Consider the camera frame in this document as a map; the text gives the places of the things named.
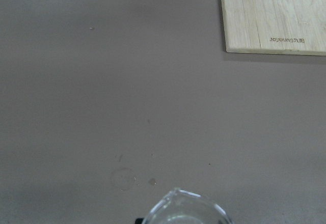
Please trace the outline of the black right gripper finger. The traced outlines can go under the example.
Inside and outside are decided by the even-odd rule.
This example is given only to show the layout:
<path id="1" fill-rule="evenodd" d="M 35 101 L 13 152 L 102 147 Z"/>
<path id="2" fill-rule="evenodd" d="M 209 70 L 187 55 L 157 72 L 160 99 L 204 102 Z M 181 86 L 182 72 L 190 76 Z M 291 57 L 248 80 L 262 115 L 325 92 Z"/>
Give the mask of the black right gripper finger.
<path id="1" fill-rule="evenodd" d="M 134 222 L 134 224 L 142 224 L 143 219 L 142 218 L 137 218 Z"/>

